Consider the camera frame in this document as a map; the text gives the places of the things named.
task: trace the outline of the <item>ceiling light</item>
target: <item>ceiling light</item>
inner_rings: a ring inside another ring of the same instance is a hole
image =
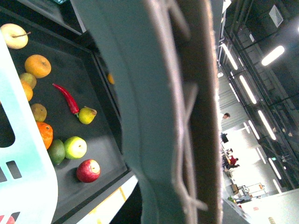
[[[262,111],[258,111],[258,114],[260,115],[260,117],[261,117],[261,119],[262,119],[262,122],[263,122],[263,125],[265,125],[265,127],[266,127],[266,129],[267,129],[269,135],[271,136],[271,138],[272,138],[273,140],[276,140],[276,136],[275,136],[274,132],[272,131],[272,129],[270,128],[270,125],[269,125],[269,123],[267,122],[267,120],[266,120],[266,118],[265,118],[263,112],[262,112]]]
[[[242,65],[242,67],[244,67],[244,64],[243,64],[241,58],[238,57],[238,59],[239,59],[239,62],[241,63],[241,65]]]
[[[256,150],[257,150],[257,152],[259,153],[259,155],[260,155],[262,161],[264,162],[264,164],[266,164],[266,160],[265,160],[265,158],[263,157],[263,155],[262,155],[262,153],[261,153],[261,150],[260,150],[259,148],[256,148]]]
[[[276,47],[273,51],[271,51],[264,59],[262,60],[262,65],[266,66],[281,56],[285,51],[283,46]]]
[[[234,67],[234,69],[235,69],[235,70],[238,70],[238,66],[237,66],[237,64],[235,63],[235,61],[234,61],[234,59],[233,59],[233,56],[230,54],[230,52],[229,52],[227,46],[226,46],[225,44],[222,44],[221,46],[223,47],[225,53],[227,54],[228,59],[230,60],[230,62],[231,62],[231,64],[232,64],[232,66]]]
[[[230,71],[230,75],[233,77],[233,79],[235,78],[232,71]]]
[[[276,173],[277,177],[281,180],[281,176],[280,176],[278,170],[276,169],[276,166],[274,165],[272,159],[271,159],[271,158],[268,158],[268,160],[269,160],[269,163],[271,164],[271,166],[273,167],[274,172]]]
[[[282,191],[281,191],[281,189],[280,189],[280,187],[279,187],[279,185],[277,184],[277,182],[276,182],[276,180],[275,180],[275,179],[273,179],[273,183],[274,183],[274,185],[275,185],[276,189],[278,190],[278,192],[281,194],[281,193],[282,193]]]
[[[237,96],[237,94],[236,94],[236,92],[235,92],[235,90],[234,90],[234,88],[233,88],[233,86],[232,86],[231,83],[229,83],[229,86],[232,89],[233,93],[235,94],[235,97],[237,98],[238,102],[240,102],[240,100],[239,100],[239,98],[238,98],[238,96]]]
[[[245,90],[246,90],[246,92],[247,92],[249,98],[251,99],[252,103],[253,103],[253,104],[256,104],[256,99],[255,99],[255,97],[254,97],[254,95],[253,95],[251,89],[249,88],[249,86],[248,86],[246,80],[244,79],[244,77],[243,77],[243,76],[240,76],[240,80],[241,80],[241,82],[242,82],[242,84],[243,84],[243,86],[244,86],[244,88],[245,88]]]
[[[245,126],[245,129],[246,129],[247,133],[250,134],[250,130],[249,130],[249,128],[248,128],[249,126],[247,126],[247,124],[246,124],[245,122],[243,122],[243,124],[244,124],[244,126]]]
[[[249,125],[250,125],[250,127],[251,127],[251,129],[252,129],[252,131],[253,131],[253,133],[254,133],[254,135],[255,135],[256,138],[259,140],[259,139],[260,139],[260,136],[258,136],[257,131],[256,131],[256,129],[254,128],[253,123],[251,122],[251,120],[249,120],[248,123],[249,123]]]

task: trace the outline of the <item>tangerine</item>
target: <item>tangerine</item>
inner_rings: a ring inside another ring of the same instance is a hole
[[[42,136],[46,149],[48,149],[53,141],[53,129],[50,125],[44,122],[37,121],[36,124]]]
[[[107,79],[108,79],[108,81],[112,84],[112,85],[114,85],[114,78],[113,78],[113,76],[112,76],[112,74],[111,73],[109,73],[108,75],[107,75]]]
[[[44,78],[51,72],[51,64],[41,55],[31,55],[25,61],[25,70],[36,78]]]
[[[30,85],[24,81],[24,80],[21,80],[21,84],[22,84],[22,87],[24,89],[24,92],[25,92],[25,95],[26,95],[26,98],[28,101],[30,101],[33,97],[33,91],[32,91],[32,88],[30,87]]]

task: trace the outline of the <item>apple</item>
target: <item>apple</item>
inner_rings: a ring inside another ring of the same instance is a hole
[[[99,178],[101,168],[95,160],[85,160],[77,168],[76,174],[81,182],[91,183]]]
[[[4,216],[0,216],[0,223],[2,221],[2,219],[4,218]],[[15,220],[14,220],[14,217],[9,217],[8,221],[6,224],[15,224]]]
[[[26,31],[13,23],[4,24],[0,27],[6,45],[11,49],[21,49],[28,43],[28,34]]]
[[[68,138],[64,142],[65,157],[69,160],[82,158],[87,151],[86,141],[78,136]]]

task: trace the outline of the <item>plastic basket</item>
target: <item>plastic basket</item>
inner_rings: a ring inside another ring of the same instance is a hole
[[[55,170],[1,32],[0,101],[15,135],[11,146],[0,148],[0,224],[12,214],[16,224],[50,224],[58,196]]]
[[[65,2],[68,1],[68,0],[52,0],[52,1],[54,1],[54,2],[56,2],[57,4],[61,5],[61,4],[65,3]]]

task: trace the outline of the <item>air vent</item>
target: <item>air vent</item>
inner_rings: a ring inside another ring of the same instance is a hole
[[[278,28],[284,19],[282,18],[282,15],[278,10],[278,8],[276,7],[276,5],[273,5],[271,11],[269,12],[269,15],[273,20],[275,26]]]

